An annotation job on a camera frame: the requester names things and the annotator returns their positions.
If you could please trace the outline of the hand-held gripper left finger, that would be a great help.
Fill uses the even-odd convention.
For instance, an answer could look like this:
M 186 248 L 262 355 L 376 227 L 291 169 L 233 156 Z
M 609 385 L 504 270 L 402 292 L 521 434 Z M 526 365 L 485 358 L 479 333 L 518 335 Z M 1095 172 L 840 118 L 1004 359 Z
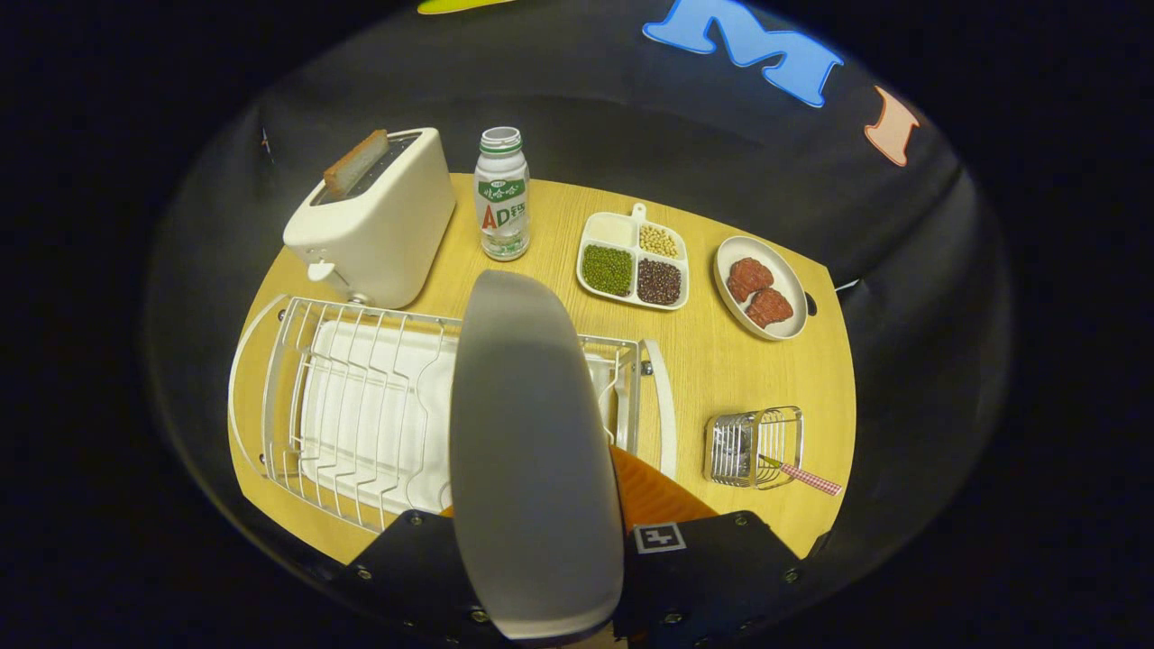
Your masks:
M 349 564 L 347 597 L 426 648 L 505 646 L 470 583 L 450 517 L 400 514 Z

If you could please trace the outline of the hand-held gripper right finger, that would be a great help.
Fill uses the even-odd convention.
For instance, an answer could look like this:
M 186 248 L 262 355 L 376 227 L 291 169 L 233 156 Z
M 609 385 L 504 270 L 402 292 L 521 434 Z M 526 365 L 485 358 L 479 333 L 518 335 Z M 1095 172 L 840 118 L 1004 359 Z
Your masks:
M 808 566 L 758 515 L 719 514 L 610 448 L 624 583 L 610 632 L 627 648 L 745 648 L 795 610 Z

